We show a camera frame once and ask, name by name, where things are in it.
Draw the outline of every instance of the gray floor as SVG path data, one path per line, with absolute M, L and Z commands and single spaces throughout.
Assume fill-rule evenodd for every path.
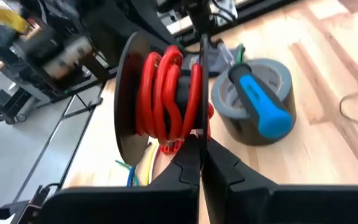
M 80 97 L 88 103 L 99 91 L 96 86 Z M 24 123 L 0 122 L 0 206 L 31 199 L 38 185 L 60 181 L 89 116 L 85 112 L 64 119 L 45 147 L 69 101 L 43 107 Z M 68 112 L 80 108 L 83 105 L 75 98 Z

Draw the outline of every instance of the light wood surface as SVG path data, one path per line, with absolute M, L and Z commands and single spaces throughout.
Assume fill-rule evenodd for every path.
M 290 69 L 298 117 L 282 141 L 250 147 L 233 140 L 216 113 L 212 137 L 279 184 L 358 184 L 358 125 L 339 114 L 339 100 L 358 91 L 358 1 L 300 1 L 219 37 L 228 47 L 242 42 L 248 58 L 272 58 Z M 103 104 L 94 112 L 65 187 L 126 184 L 128 171 L 114 162 L 120 159 L 114 87 L 111 80 L 102 93 Z M 358 99 L 346 102 L 344 109 L 358 118 Z M 170 159 L 158 158 L 154 177 Z M 138 166 L 140 178 L 143 168 Z M 204 195 L 200 197 L 200 223 L 208 223 Z

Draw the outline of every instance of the yellow object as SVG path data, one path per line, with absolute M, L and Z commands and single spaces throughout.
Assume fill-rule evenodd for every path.
M 12 27 L 20 33 L 26 33 L 28 29 L 27 21 L 16 12 L 8 9 L 0 8 L 0 24 Z
M 153 164 L 153 156 L 154 156 L 154 152 L 156 150 L 156 148 L 158 147 L 158 143 L 154 143 L 153 144 L 153 149 L 152 149 L 152 153 L 150 153 L 150 158 L 149 158 L 149 163 L 147 164 L 147 175 L 146 175 L 146 184 L 149 184 L 150 183 L 150 172 L 153 172 L 151 170 L 152 168 L 152 164 Z

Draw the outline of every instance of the yellow wire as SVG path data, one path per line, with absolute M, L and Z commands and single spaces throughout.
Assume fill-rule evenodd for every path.
M 146 184 L 149 184 L 149 175 L 150 175 L 150 172 L 153 172 L 151 170 L 151 167 L 152 167 L 152 161 L 153 161 L 153 155 L 154 155 L 154 152 L 155 152 L 155 149 L 157 148 L 158 146 L 158 143 L 155 143 L 153 145 L 153 149 L 152 149 L 152 152 L 150 153 L 150 158 L 149 158 L 149 163 L 147 164 L 147 173 L 146 173 Z

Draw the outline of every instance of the wire bundle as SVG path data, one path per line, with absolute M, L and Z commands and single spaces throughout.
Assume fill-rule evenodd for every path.
M 183 56 L 177 46 L 167 48 L 163 57 L 156 52 L 150 53 L 144 63 L 139 91 L 137 93 L 135 130 L 138 135 L 148 134 L 157 138 L 162 146 L 174 142 L 180 146 L 190 134 L 196 118 L 201 96 L 202 67 L 195 63 L 191 68 L 191 85 L 184 118 L 175 103 L 178 79 L 181 75 Z M 165 129 L 164 112 L 170 117 L 170 130 Z M 213 107 L 208 105 L 209 118 Z M 165 153 L 172 147 L 164 147 Z
M 136 187 L 139 186 L 139 180 L 135 175 L 136 166 L 131 167 L 131 166 L 119 161 L 119 160 L 116 160 L 116 162 L 118 164 L 120 164 L 121 166 L 125 167 L 127 170 L 129 170 L 129 175 L 128 175 L 128 180 L 127 180 L 127 185 L 126 186 L 127 187 L 132 187 L 134 185 L 133 180 L 135 180 L 135 186 Z

